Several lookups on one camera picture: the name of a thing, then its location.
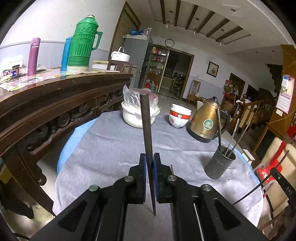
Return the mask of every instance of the stacked bowl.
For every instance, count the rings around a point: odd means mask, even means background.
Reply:
[[[169,121],[173,127],[183,127],[189,121],[190,116],[191,110],[177,104],[172,104],[169,114]]]

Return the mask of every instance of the green thermos handle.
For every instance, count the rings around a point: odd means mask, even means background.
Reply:
[[[102,38],[102,35],[103,35],[103,32],[97,32],[96,34],[98,35],[98,40],[96,41],[96,46],[92,48],[92,51],[98,48],[101,38]]]

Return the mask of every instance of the ceiling beam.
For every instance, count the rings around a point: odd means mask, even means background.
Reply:
[[[202,22],[202,24],[198,27],[198,29],[196,30],[196,33],[199,33],[202,28],[207,24],[207,22],[211,19],[211,17],[215,14],[215,12],[210,11],[210,13],[207,15],[207,17],[205,18],[205,20]]]
[[[228,31],[227,33],[223,34],[222,36],[220,36],[219,38],[216,39],[216,42],[218,42],[220,39],[223,40],[227,37],[229,37],[230,35],[233,35],[239,31],[243,30],[243,28],[241,28],[240,26],[235,27],[234,29]]]
[[[193,9],[192,9],[192,12],[191,12],[191,15],[190,15],[190,17],[188,19],[188,22],[187,22],[187,25],[186,25],[185,29],[188,29],[189,28],[189,26],[190,26],[190,24],[192,22],[192,19],[193,19],[194,15],[195,15],[197,9],[198,9],[198,5],[195,5],[194,4]]]
[[[164,0],[160,0],[160,7],[161,7],[161,15],[163,17],[163,24],[166,24],[166,21],[165,21],[165,1]]]
[[[174,24],[175,27],[177,27],[177,23],[178,23],[180,5],[181,5],[181,0],[177,0],[176,15],[175,15],[175,24]]]
[[[221,21],[221,23],[219,23],[218,25],[216,25],[216,27],[214,27],[207,35],[206,37],[210,37],[213,33],[217,32],[220,28],[222,28],[225,24],[227,24],[230,20],[225,18]]]

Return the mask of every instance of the thermos flask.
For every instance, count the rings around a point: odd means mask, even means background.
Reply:
[[[40,38],[33,38],[29,54],[28,76],[36,74]]]
[[[98,48],[103,32],[97,32],[98,23],[93,15],[88,15],[76,25],[70,47],[67,71],[87,71],[92,50]],[[93,47],[96,34],[98,40]]]
[[[65,45],[64,45],[64,51],[63,51],[63,56],[62,56],[61,71],[66,71],[67,70],[67,63],[68,63],[68,57],[69,57],[72,38],[73,37],[66,38],[66,42],[65,42]]]

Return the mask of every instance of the gold kettle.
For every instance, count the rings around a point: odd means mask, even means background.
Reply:
[[[204,104],[195,112],[189,125],[188,133],[196,140],[201,142],[210,142],[218,137],[218,121],[216,109],[220,110],[220,116],[226,120],[225,126],[221,129],[221,134],[226,130],[230,116],[227,112],[222,111],[217,97],[206,99]]]

